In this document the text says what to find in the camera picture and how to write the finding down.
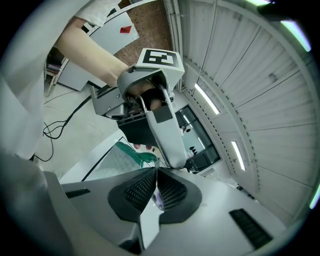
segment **white shirt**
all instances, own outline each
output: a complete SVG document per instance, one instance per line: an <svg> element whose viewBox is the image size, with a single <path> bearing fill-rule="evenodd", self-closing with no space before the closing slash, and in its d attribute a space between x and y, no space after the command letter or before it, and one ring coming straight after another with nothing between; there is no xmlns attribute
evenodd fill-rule
<svg viewBox="0 0 320 256"><path fill-rule="evenodd" d="M44 128L43 70L50 49L75 13L103 26L120 1L46 1L21 26L1 63L0 149L23 159L33 156Z"/></svg>

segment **mesh pad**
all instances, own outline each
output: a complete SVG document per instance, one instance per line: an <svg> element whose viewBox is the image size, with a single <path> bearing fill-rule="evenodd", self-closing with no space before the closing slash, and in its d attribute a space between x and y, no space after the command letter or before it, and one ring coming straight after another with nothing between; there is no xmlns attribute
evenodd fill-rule
<svg viewBox="0 0 320 256"><path fill-rule="evenodd" d="M134 208L143 212L156 189L155 183L156 172L152 171L124 191L125 200Z"/></svg>
<svg viewBox="0 0 320 256"><path fill-rule="evenodd" d="M160 167L157 174L164 213L160 224L181 223L187 220L202 201L200 189L192 182L172 173L171 169Z"/></svg>
<svg viewBox="0 0 320 256"><path fill-rule="evenodd" d="M138 223L156 189L156 170L143 168L135 172L141 174L110 190L108 202L121 219Z"/></svg>
<svg viewBox="0 0 320 256"><path fill-rule="evenodd" d="M187 196L187 188L167 175L159 175L159 191L163 201L163 210L170 210L179 205Z"/></svg>

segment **ceiling light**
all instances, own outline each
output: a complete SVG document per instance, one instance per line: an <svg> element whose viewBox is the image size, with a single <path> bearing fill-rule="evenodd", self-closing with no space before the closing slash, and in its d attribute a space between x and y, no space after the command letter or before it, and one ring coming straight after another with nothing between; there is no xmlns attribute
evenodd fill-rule
<svg viewBox="0 0 320 256"><path fill-rule="evenodd" d="M254 4L255 6L261 6L261 5L267 5L270 3L270 1L267 0L247 0L251 4Z"/></svg>
<svg viewBox="0 0 320 256"><path fill-rule="evenodd" d="M183 118L186 120L187 124L190 123L189 120L188 120L188 118L186 117L186 115L183 115Z"/></svg>
<svg viewBox="0 0 320 256"><path fill-rule="evenodd" d="M185 119L186 123L189 124L191 128L193 128L192 124L190 123L186 115L183 115L183 118Z"/></svg>
<svg viewBox="0 0 320 256"><path fill-rule="evenodd" d="M310 209L313 209L316 206L316 204L319 200L319 197L320 197L320 184L319 184L318 189L316 190L315 195L310 203Z"/></svg>
<svg viewBox="0 0 320 256"><path fill-rule="evenodd" d="M311 46L308 42L305 34L302 32L298 24L291 20L283 20L281 23L294 35L294 37L299 41L303 48L310 52Z"/></svg>
<svg viewBox="0 0 320 256"><path fill-rule="evenodd" d="M239 151L238 145L237 145L237 143L235 141L231 141L231 143L232 143L232 146L233 146L234 151L236 153L236 156L239 159L239 163L240 163L241 169L245 171L246 168L245 168L245 165L244 165L244 161L242 160L242 157L240 155L240 151Z"/></svg>
<svg viewBox="0 0 320 256"><path fill-rule="evenodd" d="M199 85L195 84L195 88L199 91L199 93L204 97L206 102L210 105L210 107L213 109L214 113L218 115L220 111L217 109L216 105L212 102L212 100L208 97L208 95L200 88Z"/></svg>
<svg viewBox="0 0 320 256"><path fill-rule="evenodd" d="M205 149L206 147L205 147L205 145L202 143L202 141L201 141L201 139L200 139L199 137L198 137L198 140L200 141L202 147Z"/></svg>

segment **green object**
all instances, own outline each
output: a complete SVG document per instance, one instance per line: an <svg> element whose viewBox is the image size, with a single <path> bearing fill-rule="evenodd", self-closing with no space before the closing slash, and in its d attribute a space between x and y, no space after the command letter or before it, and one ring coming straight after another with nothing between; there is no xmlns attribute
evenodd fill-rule
<svg viewBox="0 0 320 256"><path fill-rule="evenodd" d="M118 141L115 145L119 149L121 149L123 152L128 154L130 157L132 157L133 160L136 161L140 165L141 168L142 168L144 162L151 163L151 162L156 162L157 161L157 157L154 154L147 153L147 152L138 153L134 149L132 149L132 147L130 147L127 144L124 144L121 141Z"/></svg>

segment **corrugated ceiling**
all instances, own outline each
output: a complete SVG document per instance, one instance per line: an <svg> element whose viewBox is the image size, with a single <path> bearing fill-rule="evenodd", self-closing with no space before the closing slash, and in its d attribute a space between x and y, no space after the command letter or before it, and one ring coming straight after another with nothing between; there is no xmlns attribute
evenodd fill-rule
<svg viewBox="0 0 320 256"><path fill-rule="evenodd" d="M220 114L197 90L186 96L221 141L232 177L285 224L291 223L310 200L319 172L315 110L319 102L314 102L299 65L261 24L212 3L181 0L179 4L184 15L184 58L189 62L184 82L197 82ZM312 77L318 76L312 70ZM223 101L229 101L233 110L228 111ZM245 172L231 141L239 145Z"/></svg>

